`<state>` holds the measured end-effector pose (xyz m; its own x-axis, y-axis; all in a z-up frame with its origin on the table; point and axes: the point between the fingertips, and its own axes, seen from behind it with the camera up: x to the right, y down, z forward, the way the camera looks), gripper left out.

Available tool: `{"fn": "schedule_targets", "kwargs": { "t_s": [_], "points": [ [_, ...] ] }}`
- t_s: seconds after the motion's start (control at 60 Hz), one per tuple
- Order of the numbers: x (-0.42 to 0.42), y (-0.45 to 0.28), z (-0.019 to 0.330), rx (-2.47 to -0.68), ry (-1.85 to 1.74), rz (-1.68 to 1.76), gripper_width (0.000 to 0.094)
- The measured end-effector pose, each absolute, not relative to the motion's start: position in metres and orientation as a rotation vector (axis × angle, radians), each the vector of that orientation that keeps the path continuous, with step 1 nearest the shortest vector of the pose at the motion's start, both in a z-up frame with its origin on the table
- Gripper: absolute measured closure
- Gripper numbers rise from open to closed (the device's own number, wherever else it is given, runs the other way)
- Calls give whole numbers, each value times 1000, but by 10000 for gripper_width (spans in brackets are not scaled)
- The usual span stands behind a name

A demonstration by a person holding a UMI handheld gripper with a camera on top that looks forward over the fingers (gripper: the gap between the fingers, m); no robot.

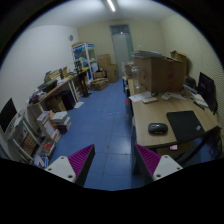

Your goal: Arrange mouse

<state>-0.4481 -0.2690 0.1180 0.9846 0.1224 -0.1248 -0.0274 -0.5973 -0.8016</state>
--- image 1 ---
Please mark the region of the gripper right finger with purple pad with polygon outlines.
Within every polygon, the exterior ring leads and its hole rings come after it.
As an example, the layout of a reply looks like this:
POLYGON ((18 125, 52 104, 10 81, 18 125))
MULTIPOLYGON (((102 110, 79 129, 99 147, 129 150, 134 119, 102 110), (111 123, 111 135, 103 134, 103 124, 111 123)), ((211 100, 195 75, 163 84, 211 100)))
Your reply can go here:
POLYGON ((141 145, 135 145, 134 153, 137 170, 143 176, 145 182, 160 180, 182 169, 169 155, 160 156, 141 145))

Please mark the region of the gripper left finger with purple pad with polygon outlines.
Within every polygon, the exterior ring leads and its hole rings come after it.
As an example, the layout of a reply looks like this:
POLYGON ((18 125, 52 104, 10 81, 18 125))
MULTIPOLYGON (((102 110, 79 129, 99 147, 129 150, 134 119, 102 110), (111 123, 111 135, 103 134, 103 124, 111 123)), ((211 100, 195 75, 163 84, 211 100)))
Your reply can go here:
POLYGON ((95 146, 91 144, 68 157, 60 156, 46 171, 83 187, 94 156, 95 146))

